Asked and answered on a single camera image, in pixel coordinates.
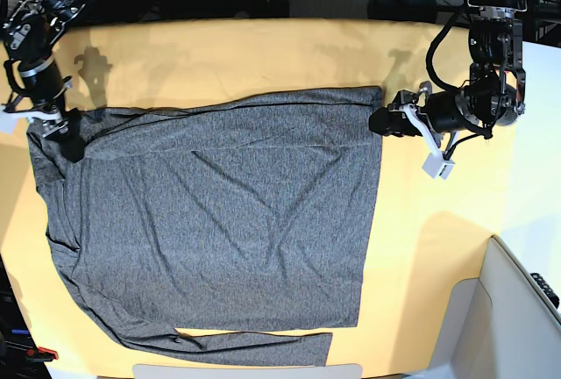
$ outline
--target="gray shirt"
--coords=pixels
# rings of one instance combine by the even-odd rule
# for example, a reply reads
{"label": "gray shirt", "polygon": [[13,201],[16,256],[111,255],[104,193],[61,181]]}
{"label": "gray shirt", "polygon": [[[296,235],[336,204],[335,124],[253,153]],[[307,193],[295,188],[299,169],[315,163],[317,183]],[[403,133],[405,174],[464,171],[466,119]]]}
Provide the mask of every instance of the gray shirt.
{"label": "gray shirt", "polygon": [[[191,110],[100,109],[85,158],[28,131],[53,262],[125,347],[191,361],[323,365],[356,326],[380,176],[378,88]],[[189,337],[178,328],[242,331]]]}

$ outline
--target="table surface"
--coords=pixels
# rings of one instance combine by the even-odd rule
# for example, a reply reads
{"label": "table surface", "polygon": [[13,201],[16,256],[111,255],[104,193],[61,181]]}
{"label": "table surface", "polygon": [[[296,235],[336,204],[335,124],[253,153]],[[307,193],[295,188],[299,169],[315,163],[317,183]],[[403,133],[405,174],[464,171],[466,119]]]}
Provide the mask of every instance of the table surface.
{"label": "table surface", "polygon": [[[81,109],[186,108],[364,85],[383,86],[391,101],[427,79],[424,56],[438,31],[321,19],[128,25],[71,32],[55,57],[62,74],[74,77],[68,105]],[[438,49],[437,72],[460,84],[470,63],[467,32],[453,30]],[[0,96],[8,92],[2,82]],[[0,134],[0,252],[35,342],[59,353],[52,367],[131,377],[139,363],[204,366],[121,347],[75,305],[51,260],[25,128],[21,121],[14,135]],[[384,139],[359,325],[328,330],[328,364],[358,363],[364,377],[429,365],[451,289],[479,276],[488,238],[500,232],[514,136],[513,128],[497,129],[490,141],[463,144],[446,182],[423,173],[428,149],[420,138]]]}

